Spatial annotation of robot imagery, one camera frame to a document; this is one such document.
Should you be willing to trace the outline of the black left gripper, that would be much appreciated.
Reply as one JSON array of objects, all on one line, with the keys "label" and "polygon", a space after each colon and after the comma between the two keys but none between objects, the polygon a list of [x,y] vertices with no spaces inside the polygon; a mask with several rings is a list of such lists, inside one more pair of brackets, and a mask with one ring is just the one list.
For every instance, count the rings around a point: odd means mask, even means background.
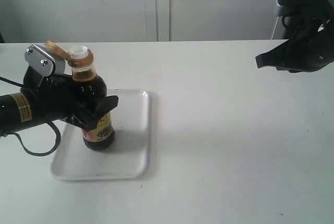
[{"label": "black left gripper", "polygon": [[96,101],[86,111],[70,91],[74,87],[71,75],[55,75],[45,78],[39,87],[24,85],[22,93],[27,96],[32,110],[28,127],[61,120],[86,130],[95,129],[98,122],[118,106],[118,96],[107,96]]}]

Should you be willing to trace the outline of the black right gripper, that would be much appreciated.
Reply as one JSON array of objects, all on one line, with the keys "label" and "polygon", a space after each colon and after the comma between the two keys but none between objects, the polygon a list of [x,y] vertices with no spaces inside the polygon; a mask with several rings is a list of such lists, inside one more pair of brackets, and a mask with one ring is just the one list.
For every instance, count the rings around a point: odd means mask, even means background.
[{"label": "black right gripper", "polygon": [[333,6],[329,0],[277,0],[289,40],[255,57],[258,68],[316,72],[333,63]]}]

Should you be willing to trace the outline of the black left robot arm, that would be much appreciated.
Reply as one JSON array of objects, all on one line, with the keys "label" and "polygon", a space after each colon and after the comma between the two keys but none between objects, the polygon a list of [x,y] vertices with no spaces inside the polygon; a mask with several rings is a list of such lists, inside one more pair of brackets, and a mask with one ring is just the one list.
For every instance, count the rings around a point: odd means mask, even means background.
[{"label": "black left robot arm", "polygon": [[76,82],[67,74],[42,77],[28,67],[20,91],[1,96],[1,133],[55,120],[91,131],[118,105],[118,96],[106,93],[106,84],[100,76]]}]

